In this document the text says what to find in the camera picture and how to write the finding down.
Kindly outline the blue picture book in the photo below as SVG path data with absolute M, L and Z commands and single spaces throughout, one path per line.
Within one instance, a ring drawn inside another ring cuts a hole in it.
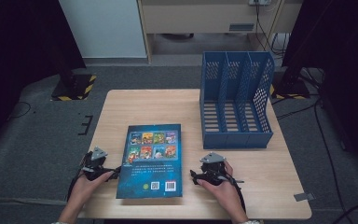
M 182 196 L 181 125 L 130 126 L 123 151 L 117 198 Z

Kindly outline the black curtain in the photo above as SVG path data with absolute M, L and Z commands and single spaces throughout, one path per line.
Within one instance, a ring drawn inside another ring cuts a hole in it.
M 43 36 L 71 69 L 84 66 L 59 0 L 0 0 L 0 130 L 24 87 L 58 73 Z
M 358 0 L 303 0 L 282 65 L 284 91 L 300 69 L 324 71 L 327 110 L 345 148 L 358 154 Z

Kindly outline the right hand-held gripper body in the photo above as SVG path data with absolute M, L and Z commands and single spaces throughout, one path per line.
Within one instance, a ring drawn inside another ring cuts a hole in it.
M 242 183 L 242 180 L 237 181 L 227 173 L 225 160 L 225 157 L 215 152 L 210 152 L 202 157 L 200 159 L 202 174 L 199 175 L 199 179 L 206 180 L 214 186 L 219 186 L 224 181 L 228 181 L 232 185 Z

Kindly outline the white cabinet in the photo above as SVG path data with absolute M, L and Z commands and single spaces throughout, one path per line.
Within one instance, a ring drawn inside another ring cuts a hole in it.
M 84 58 L 145 58 L 137 0 L 59 0 Z

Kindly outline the person's left hand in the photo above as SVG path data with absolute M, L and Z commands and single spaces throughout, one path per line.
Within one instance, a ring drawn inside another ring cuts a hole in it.
M 72 188 L 68 203 L 77 206 L 84 205 L 94 190 L 100 187 L 102 183 L 107 182 L 112 174 L 113 172 L 107 172 L 94 180 L 88 180 L 87 177 L 81 173 Z

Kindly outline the grey vent grille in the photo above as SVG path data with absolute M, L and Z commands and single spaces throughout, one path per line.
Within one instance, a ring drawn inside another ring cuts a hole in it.
M 228 30 L 230 32 L 252 32 L 254 28 L 253 23 L 231 23 Z

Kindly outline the person's right hand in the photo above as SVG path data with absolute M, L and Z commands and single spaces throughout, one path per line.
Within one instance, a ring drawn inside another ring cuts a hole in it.
M 230 208 L 242 208 L 240 196 L 236 188 L 228 181 L 222 182 L 219 186 L 214 186 L 205 180 L 204 185 L 201 187 L 212 193 L 226 212 Z

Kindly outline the blue plastic file rack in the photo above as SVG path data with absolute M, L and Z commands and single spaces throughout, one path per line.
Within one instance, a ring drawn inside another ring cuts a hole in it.
M 206 51 L 200 81 L 205 149 L 265 148 L 275 63 L 267 51 Z

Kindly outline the black floor tape mark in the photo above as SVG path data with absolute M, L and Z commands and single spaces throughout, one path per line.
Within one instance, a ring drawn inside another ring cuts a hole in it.
M 81 123 L 81 127 L 83 128 L 83 130 L 80 133 L 78 133 L 78 135 L 87 135 L 88 132 L 89 132 L 90 125 L 91 125 L 92 120 L 93 120 L 93 116 L 92 115 L 85 115 L 84 118 L 85 118 L 86 121 Z

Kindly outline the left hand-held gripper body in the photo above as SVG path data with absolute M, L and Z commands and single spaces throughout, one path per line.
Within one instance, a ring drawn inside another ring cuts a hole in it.
M 111 169 L 103 167 L 107 153 L 95 147 L 92 151 L 85 154 L 81 162 L 81 170 L 89 181 L 93 181 L 105 173 L 111 172 Z

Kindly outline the grey tape piece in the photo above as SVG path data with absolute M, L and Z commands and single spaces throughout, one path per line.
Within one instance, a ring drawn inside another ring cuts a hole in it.
M 312 193 L 306 192 L 295 194 L 294 197 L 297 202 L 312 201 L 315 199 L 315 196 Z

